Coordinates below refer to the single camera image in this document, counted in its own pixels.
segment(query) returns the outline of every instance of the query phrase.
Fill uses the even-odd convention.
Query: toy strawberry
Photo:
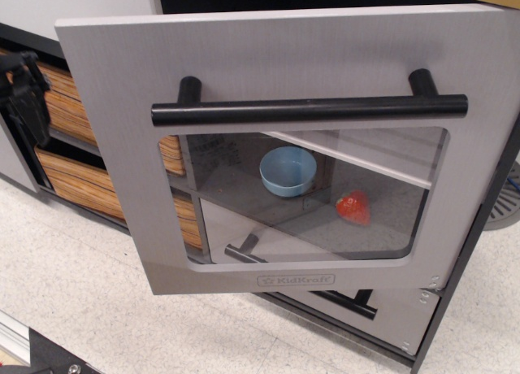
[[[371,211],[368,207],[368,197],[357,189],[338,199],[336,210],[341,218],[354,224],[368,226],[371,224]]]

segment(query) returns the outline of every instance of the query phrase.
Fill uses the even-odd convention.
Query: speckled floor
[[[520,224],[485,233],[421,373],[520,373]],[[252,294],[154,296],[125,234],[0,179],[0,310],[106,374],[406,373]]]

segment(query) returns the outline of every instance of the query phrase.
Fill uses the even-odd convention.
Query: bolt
[[[68,374],[80,374],[81,366],[79,364],[73,364],[68,368]]]

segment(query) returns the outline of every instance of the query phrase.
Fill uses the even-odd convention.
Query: kidkraft logo
[[[333,274],[319,275],[282,275],[259,276],[259,286],[298,286],[298,285],[332,285],[336,276]]]

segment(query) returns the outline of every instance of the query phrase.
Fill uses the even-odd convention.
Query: drawer handle
[[[250,233],[240,248],[227,244],[224,253],[242,263],[268,263],[265,259],[251,254],[257,243],[258,237]],[[373,320],[377,313],[377,309],[368,306],[368,300],[371,297],[372,290],[358,290],[355,298],[347,297],[333,290],[310,291],[309,293],[333,302],[336,305],[340,305],[354,313],[358,313],[369,320]]]
[[[439,95],[427,69],[409,75],[412,96],[201,102],[202,83],[186,76],[177,103],[152,106],[154,126],[182,124],[252,124],[311,120],[398,120],[462,118],[468,112],[463,94]]]

